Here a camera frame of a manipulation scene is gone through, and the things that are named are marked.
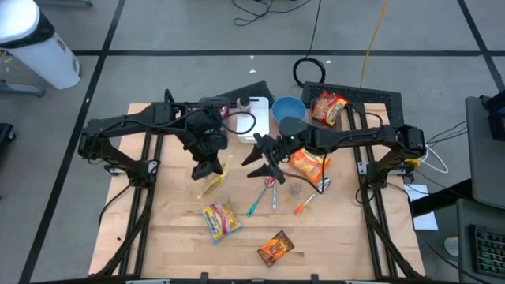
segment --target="candy wrapper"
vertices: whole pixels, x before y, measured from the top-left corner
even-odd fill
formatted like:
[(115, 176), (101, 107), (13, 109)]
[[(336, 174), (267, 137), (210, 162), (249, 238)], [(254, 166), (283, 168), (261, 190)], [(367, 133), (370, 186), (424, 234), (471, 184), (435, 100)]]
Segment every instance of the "candy wrapper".
[(200, 212), (204, 215), (208, 229), (211, 231), (214, 245), (242, 227), (231, 209), (230, 199), (211, 204)]
[(349, 101), (337, 93), (323, 91), (312, 109), (312, 117), (333, 126), (338, 115)]
[(221, 165), (223, 168), (223, 174), (212, 173), (205, 178), (204, 189), (198, 196), (196, 196), (197, 199), (200, 200), (211, 195), (216, 189), (220, 188), (224, 184), (226, 176), (228, 175), (228, 170), (230, 169), (232, 158), (232, 155), (228, 155), (226, 162)]
[[(328, 168), (331, 159), (324, 160), (324, 169)], [(323, 158), (307, 152), (305, 149), (300, 149), (294, 152), (290, 158), (290, 164), (302, 171), (307, 178), (313, 183), (318, 183), (323, 175)]]
[(261, 259), (270, 267), (291, 249), (294, 249), (293, 242), (291, 242), (286, 236), (286, 233), (282, 230), (278, 232), (273, 239), (268, 241), (266, 245), (258, 249), (258, 253)]

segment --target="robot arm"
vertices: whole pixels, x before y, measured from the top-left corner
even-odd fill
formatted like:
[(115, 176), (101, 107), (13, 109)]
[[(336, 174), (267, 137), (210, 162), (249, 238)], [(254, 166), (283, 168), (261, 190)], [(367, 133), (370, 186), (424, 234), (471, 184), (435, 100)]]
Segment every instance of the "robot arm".
[(204, 98), (196, 104), (173, 103), (172, 99), (167, 99), (163, 103), (152, 103), (138, 114), (92, 119), (80, 135), (78, 154), (87, 160), (102, 159), (125, 171), (133, 185), (145, 187), (152, 183), (155, 165), (131, 159), (114, 148), (110, 138), (143, 132), (175, 135), (197, 162), (193, 180), (211, 172), (221, 174), (223, 169), (217, 153), (228, 144), (223, 115), (227, 114), (229, 104), (226, 98)]
[(426, 152), (423, 132), (413, 126), (398, 128), (381, 125), (378, 128), (335, 132), (309, 125), (298, 118), (284, 118), (279, 126), (280, 137), (254, 135), (256, 143), (242, 166), (250, 164), (262, 156), (268, 164), (248, 174), (249, 178), (273, 176), (282, 184), (286, 181), (279, 169), (279, 162), (288, 159), (294, 152), (305, 148), (314, 155), (324, 155), (339, 148), (383, 145), (391, 150), (377, 162), (370, 162), (361, 178), (366, 185), (386, 187), (387, 174), (405, 159), (416, 159)]

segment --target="wooden board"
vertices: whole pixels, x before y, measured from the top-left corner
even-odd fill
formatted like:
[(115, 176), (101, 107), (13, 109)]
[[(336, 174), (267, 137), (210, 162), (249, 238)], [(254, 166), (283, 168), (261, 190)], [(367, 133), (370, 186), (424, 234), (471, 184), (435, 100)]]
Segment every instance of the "wooden board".
[[(131, 104), (129, 113), (139, 112), (146, 106)], [(383, 104), (365, 104), (365, 108), (388, 122)], [(235, 123), (235, 117), (230, 118), (230, 126), (234, 127)], [(379, 122), (368, 116), (368, 124), (372, 127)], [(342, 127), (349, 128), (345, 112), (342, 113)], [(271, 135), (277, 133), (278, 127), (272, 122)], [(143, 134), (124, 136), (120, 149), (139, 159), (143, 140)], [(277, 212), (272, 212), (269, 190), (256, 214), (247, 217), (246, 212), (264, 188), (262, 177), (246, 177), (264, 163), (263, 160), (241, 166), (252, 146), (242, 144), (235, 135), (230, 135), (228, 148), (219, 153), (221, 161), (229, 154), (234, 156), (226, 184), (207, 199), (198, 200), (196, 195), (201, 191), (203, 181), (193, 181), (190, 177), (195, 162), (189, 152), (182, 150), (175, 136), (165, 136), (142, 277), (199, 278), (200, 273), (206, 271), (210, 278), (309, 279), (311, 274), (317, 273), (321, 279), (374, 279), (363, 209), (354, 198), (358, 181), (353, 149), (343, 148), (328, 155), (331, 164), (326, 173), (332, 180), (331, 186), (322, 196), (316, 196), (301, 215), (294, 215), (294, 209), (314, 190), (303, 181), (286, 177), (286, 183), (278, 186)], [(373, 151), (376, 159), (380, 159), (389, 149), (374, 146)], [(289, 165), (283, 166), (285, 170), (291, 170)], [(388, 181), (403, 186), (400, 177), (391, 176)], [(294, 182), (301, 183), (302, 187), (296, 197), (289, 193), (290, 184)], [(107, 199), (126, 184), (125, 177), (113, 177)], [(119, 240), (125, 235), (132, 198), (133, 190), (114, 203), (103, 216), (90, 273), (101, 269), (121, 244)], [(226, 198), (231, 199), (243, 227), (213, 245), (199, 209)], [(391, 239), (414, 269), (424, 274), (405, 193), (388, 187), (383, 189), (383, 199)], [(295, 248), (268, 268), (256, 250), (280, 230), (286, 232)], [(383, 274), (387, 274), (383, 246), (380, 239), (377, 240)], [(133, 246), (133, 251), (136, 250), (137, 244)]]

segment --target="blue cup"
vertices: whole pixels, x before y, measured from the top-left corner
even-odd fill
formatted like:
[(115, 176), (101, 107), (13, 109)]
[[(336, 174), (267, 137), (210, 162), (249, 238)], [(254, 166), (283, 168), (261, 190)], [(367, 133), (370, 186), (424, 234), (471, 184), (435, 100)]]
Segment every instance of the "blue cup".
[(277, 123), (286, 117), (300, 118), (304, 121), (306, 111), (305, 104), (300, 99), (289, 96), (277, 99), (271, 106), (271, 112)]

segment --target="black tray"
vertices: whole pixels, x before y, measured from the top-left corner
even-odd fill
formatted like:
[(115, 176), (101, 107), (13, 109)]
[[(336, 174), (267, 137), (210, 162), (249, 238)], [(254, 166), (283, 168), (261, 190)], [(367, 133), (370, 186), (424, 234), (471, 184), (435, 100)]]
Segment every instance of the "black tray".
[(319, 98), (323, 90), (336, 92), (352, 103), (383, 103), (386, 105), (390, 125), (400, 126), (404, 123), (402, 95), (398, 92), (305, 82), (300, 100), (310, 107), (311, 101)]

